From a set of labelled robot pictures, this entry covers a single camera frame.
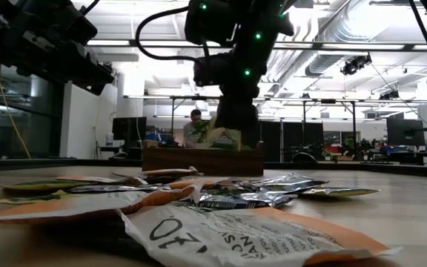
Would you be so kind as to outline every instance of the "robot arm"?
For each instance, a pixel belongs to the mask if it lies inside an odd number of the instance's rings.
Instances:
[[[85,14],[98,1],[77,10],[69,0],[0,0],[0,63],[99,95],[111,69],[84,49],[97,34]]]
[[[266,74],[268,58],[278,34],[294,34],[288,15],[283,14],[297,0],[191,0],[189,6],[169,10],[145,19],[136,31],[139,49],[153,59],[187,59],[194,61],[197,86],[219,85],[222,91],[217,110],[217,127],[244,130],[257,122],[252,105],[258,97],[257,87]],[[202,45],[205,56],[185,58],[155,56],[142,48],[142,27],[162,16],[187,11],[185,35],[189,42]],[[231,47],[228,53],[208,55],[207,41]]]

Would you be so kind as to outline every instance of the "ceiling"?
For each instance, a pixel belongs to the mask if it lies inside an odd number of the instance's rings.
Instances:
[[[355,36],[362,36],[362,42],[387,43],[424,43],[424,38],[417,26],[415,17],[409,7],[377,7],[369,5],[370,0],[351,0],[351,2],[366,2],[359,11],[350,11],[347,18],[343,12],[338,12],[336,21],[332,20],[325,30],[340,25],[340,20],[349,19],[348,27]],[[77,7],[88,5],[91,1],[73,0]],[[346,3],[346,0],[314,0],[314,9],[304,12],[304,9],[290,10],[291,22],[295,26],[296,35],[287,37],[280,35],[278,41],[317,41],[317,35],[322,26]],[[101,0],[87,15],[87,18],[97,27],[96,39],[134,39],[134,33],[141,21],[149,15],[177,7],[184,7],[188,0]],[[427,15],[424,9],[420,14],[427,28]],[[157,19],[143,28],[142,39],[155,40],[184,40],[185,13]],[[200,93],[205,96],[218,96],[216,87],[195,88],[190,86],[192,80],[190,62],[159,62],[140,54],[136,48],[104,47],[94,48],[95,52],[139,54],[139,66],[143,69],[145,90],[149,94],[159,95],[191,95]],[[158,55],[189,55],[201,56],[197,49],[153,48],[152,53]],[[267,93],[274,85],[280,90],[276,96],[297,98],[303,93],[309,93],[314,98],[362,98],[377,99],[380,91],[385,90],[387,82],[397,82],[400,85],[402,97],[414,98],[417,82],[427,76],[427,53],[396,53],[372,52],[372,66],[366,67],[353,76],[343,76],[340,68],[344,60],[357,53],[344,53],[339,56],[319,77],[304,74],[304,62],[301,58],[308,51],[274,51],[268,63],[268,73],[260,84],[261,95]]]

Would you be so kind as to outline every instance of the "desk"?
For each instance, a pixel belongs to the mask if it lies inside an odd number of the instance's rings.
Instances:
[[[114,167],[63,167],[0,171],[0,185],[29,182],[61,175],[114,177]],[[265,171],[267,177],[287,171]],[[427,178],[362,171],[295,171],[330,185],[382,189],[380,193],[335,202],[294,200],[283,210],[321,218],[361,231],[389,246],[403,250],[387,260],[326,264],[324,267],[427,267]],[[0,204],[0,210],[10,208]],[[84,248],[64,247],[31,234],[23,225],[0,225],[0,266],[89,267],[159,266],[150,261],[128,259]]]
[[[120,147],[100,147],[101,152],[113,152],[113,153],[119,153],[122,151],[122,148]]]

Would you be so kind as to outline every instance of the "chip bag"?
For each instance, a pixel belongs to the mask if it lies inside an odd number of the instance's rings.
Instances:
[[[155,171],[143,171],[142,174],[147,178],[150,177],[186,177],[190,175],[202,175],[194,167],[189,167],[189,169],[165,169],[165,170],[155,170]]]
[[[75,182],[75,181],[38,181],[38,182],[23,182],[15,185],[3,185],[5,190],[11,191],[52,191],[59,189],[74,188],[77,186],[90,185],[89,182]]]
[[[274,208],[197,212],[166,205],[119,215],[126,233],[171,267],[301,267],[396,251],[359,232]]]
[[[174,200],[192,197],[199,201],[202,183],[193,184],[179,190],[158,190],[152,193],[140,191],[88,194],[62,200],[54,200],[0,211],[0,222],[21,224],[59,223],[67,220],[86,219],[88,217],[106,217],[113,210],[126,214],[138,211],[149,205],[167,205]]]
[[[201,208],[236,209],[236,208],[279,208],[292,201],[296,195],[264,194],[264,193],[244,193],[229,194],[228,192],[203,191],[200,193],[199,203],[190,199],[173,201],[175,206],[196,206]]]
[[[128,191],[141,191],[141,192],[153,192],[156,190],[170,190],[168,186],[126,186],[126,185],[86,185],[79,186],[67,190],[71,194],[86,194],[86,193],[108,193],[108,192],[128,192]]]
[[[24,205],[34,204],[40,202],[46,202],[51,200],[61,200],[68,197],[80,197],[78,194],[67,194],[62,190],[57,191],[53,194],[36,197],[8,197],[7,199],[0,200],[1,204],[13,204],[13,205]]]
[[[242,186],[244,188],[250,188],[251,190],[260,191],[263,193],[272,192],[295,194],[298,191],[313,188],[315,186],[326,183],[326,181],[313,179],[299,174],[288,174],[281,177],[243,182]]]
[[[364,189],[364,188],[341,188],[341,187],[316,187],[305,191],[297,192],[300,196],[318,196],[318,197],[355,197],[366,194],[373,194],[380,190]]]
[[[121,179],[111,179],[104,177],[63,176],[57,177],[56,179],[63,181],[92,182],[101,185],[147,185],[146,181],[138,177],[123,177]]]

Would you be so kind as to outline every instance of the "potted plant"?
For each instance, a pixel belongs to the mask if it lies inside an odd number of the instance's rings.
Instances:
[[[326,149],[322,150],[322,156],[325,160],[331,160],[332,153]]]
[[[191,135],[196,135],[198,144],[206,143],[209,121],[201,121],[194,125]]]

